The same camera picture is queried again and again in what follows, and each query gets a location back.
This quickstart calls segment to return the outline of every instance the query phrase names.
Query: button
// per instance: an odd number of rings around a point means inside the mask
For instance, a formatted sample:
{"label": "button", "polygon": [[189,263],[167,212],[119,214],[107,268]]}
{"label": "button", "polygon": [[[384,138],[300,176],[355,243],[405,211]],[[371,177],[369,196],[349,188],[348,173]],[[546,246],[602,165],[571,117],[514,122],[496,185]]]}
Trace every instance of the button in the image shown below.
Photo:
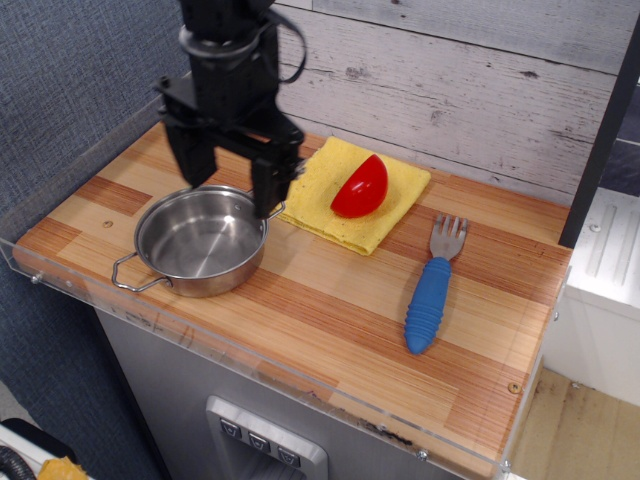
{"label": "button", "polygon": [[289,450],[285,450],[282,447],[278,447],[278,457],[287,465],[291,465],[292,467],[300,466],[300,457],[295,453],[290,452]]}
{"label": "button", "polygon": [[249,442],[251,442],[253,448],[258,449],[261,452],[269,453],[271,451],[269,440],[259,437],[255,433],[249,432]]}
{"label": "button", "polygon": [[224,430],[224,433],[226,433],[230,437],[242,438],[242,431],[240,430],[239,426],[231,423],[228,420],[225,420],[224,418],[220,419],[220,425],[222,426],[222,430]]}

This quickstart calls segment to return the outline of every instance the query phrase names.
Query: wooden countertop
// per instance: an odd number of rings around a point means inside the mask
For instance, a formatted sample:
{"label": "wooden countertop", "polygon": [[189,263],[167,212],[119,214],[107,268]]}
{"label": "wooden countertop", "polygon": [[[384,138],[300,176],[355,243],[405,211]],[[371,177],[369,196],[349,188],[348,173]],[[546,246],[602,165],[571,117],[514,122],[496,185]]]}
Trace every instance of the wooden countertop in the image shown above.
{"label": "wooden countertop", "polygon": [[[308,135],[302,154],[323,141]],[[219,151],[218,165],[211,183],[250,188],[248,161]],[[566,273],[571,251],[557,242],[568,209],[431,173],[370,257],[276,218],[261,267],[233,291],[193,299],[156,286],[134,294],[112,285],[113,263],[134,251],[142,214],[186,186],[156,125],[30,230],[14,255],[99,308],[487,478],[495,465],[481,457],[502,461],[523,399],[508,386],[531,375]],[[468,218],[468,236],[452,261],[438,338],[413,356],[403,323],[440,211]],[[120,271],[133,285],[155,278],[139,259]]]}

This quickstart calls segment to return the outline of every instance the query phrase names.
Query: black hose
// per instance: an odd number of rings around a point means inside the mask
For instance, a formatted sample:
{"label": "black hose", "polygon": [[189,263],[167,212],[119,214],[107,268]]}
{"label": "black hose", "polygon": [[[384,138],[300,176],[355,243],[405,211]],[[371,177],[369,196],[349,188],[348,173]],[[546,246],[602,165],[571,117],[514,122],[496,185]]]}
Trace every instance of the black hose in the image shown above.
{"label": "black hose", "polygon": [[9,480],[36,480],[27,462],[9,447],[0,446],[0,473]]}

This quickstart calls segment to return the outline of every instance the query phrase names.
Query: white appliance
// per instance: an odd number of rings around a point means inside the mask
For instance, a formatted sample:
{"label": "white appliance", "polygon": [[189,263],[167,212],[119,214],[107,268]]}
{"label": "white appliance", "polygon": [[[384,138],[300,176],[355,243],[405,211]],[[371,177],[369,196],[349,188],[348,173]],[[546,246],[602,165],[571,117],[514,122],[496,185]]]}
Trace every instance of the white appliance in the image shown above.
{"label": "white appliance", "polygon": [[545,367],[640,406],[640,198],[598,189],[542,344]]}

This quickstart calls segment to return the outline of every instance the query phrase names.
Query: red plastic food toy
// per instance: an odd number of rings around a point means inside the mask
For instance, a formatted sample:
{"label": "red plastic food toy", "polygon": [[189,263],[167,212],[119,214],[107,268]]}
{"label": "red plastic food toy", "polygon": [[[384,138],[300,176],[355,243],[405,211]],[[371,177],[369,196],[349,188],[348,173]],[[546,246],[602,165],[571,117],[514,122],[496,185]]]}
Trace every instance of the red plastic food toy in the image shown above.
{"label": "red plastic food toy", "polygon": [[331,209],[347,218],[368,215],[382,205],[388,188],[387,168],[380,157],[371,155],[342,186]]}

